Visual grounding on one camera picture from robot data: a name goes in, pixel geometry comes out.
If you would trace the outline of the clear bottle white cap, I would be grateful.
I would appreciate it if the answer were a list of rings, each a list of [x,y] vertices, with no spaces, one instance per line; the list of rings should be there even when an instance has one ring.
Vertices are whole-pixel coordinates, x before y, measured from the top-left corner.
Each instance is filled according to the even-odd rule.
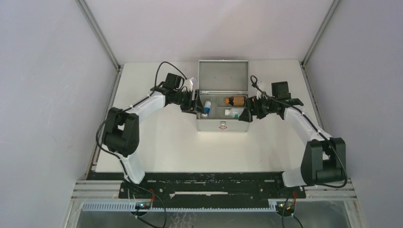
[[[224,114],[225,114],[225,116],[230,116],[230,117],[238,119],[241,116],[241,114],[243,113],[243,111],[244,111],[244,108],[242,108],[242,107],[234,107],[231,109],[225,109]]]

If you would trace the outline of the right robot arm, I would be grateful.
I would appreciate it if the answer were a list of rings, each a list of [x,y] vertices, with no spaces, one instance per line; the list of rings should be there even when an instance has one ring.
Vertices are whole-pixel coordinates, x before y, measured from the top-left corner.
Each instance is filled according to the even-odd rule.
[[[282,172],[282,180],[274,186],[275,193],[286,198],[294,187],[299,186],[344,187],[348,182],[345,141],[331,136],[309,119],[302,101],[291,97],[286,81],[272,83],[271,95],[258,86],[255,76],[251,76],[251,82],[261,97],[253,96],[246,100],[246,108],[239,115],[239,120],[250,123],[254,118],[277,114],[305,144],[300,167]]]

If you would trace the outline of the white bottle blue cap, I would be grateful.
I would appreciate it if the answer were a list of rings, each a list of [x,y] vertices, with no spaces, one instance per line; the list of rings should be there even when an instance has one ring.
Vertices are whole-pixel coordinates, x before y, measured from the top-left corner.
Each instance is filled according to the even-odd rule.
[[[201,117],[202,118],[207,118],[208,115],[209,115],[210,109],[211,109],[211,101],[210,100],[207,100],[204,103],[203,109],[204,109],[204,113],[201,114]]]

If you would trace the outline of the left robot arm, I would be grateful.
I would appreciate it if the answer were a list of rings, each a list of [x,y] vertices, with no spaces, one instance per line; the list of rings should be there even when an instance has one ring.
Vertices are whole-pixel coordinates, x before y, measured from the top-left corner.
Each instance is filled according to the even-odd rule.
[[[147,195],[149,186],[143,182],[145,170],[136,153],[140,142],[140,123],[167,105],[178,105],[183,113],[203,114],[198,80],[184,79],[168,73],[160,84],[151,88],[143,99],[126,109],[112,107],[99,126],[96,143],[99,148],[115,156],[123,169],[124,179],[132,183],[130,192],[137,198]]]

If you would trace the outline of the grey metal medicine box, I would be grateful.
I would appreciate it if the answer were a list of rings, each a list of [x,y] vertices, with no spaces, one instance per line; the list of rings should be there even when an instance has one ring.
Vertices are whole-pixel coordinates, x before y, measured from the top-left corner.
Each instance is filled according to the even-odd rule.
[[[200,60],[199,90],[207,114],[196,117],[199,132],[240,132],[249,123],[239,120],[248,98],[247,60]]]

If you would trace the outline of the brown bottle orange cap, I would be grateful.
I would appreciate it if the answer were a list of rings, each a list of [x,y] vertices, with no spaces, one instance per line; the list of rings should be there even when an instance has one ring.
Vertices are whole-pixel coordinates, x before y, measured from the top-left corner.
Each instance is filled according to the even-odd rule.
[[[231,96],[224,99],[226,105],[234,107],[243,107],[245,105],[245,97],[243,96]]]

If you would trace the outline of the grey plastic divider tray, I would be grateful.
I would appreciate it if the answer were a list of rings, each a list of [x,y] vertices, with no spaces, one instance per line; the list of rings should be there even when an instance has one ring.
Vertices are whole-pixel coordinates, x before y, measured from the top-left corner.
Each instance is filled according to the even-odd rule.
[[[201,114],[197,114],[197,118],[198,119],[236,119],[230,116],[225,116],[224,114],[224,110],[225,109],[231,109],[234,108],[234,106],[225,104],[224,99],[226,97],[231,97],[231,96],[243,96],[245,97],[246,100],[246,96],[245,95],[201,95],[201,101],[204,105],[204,103],[207,100],[211,101],[211,109],[209,112],[209,115],[207,118],[202,118]]]

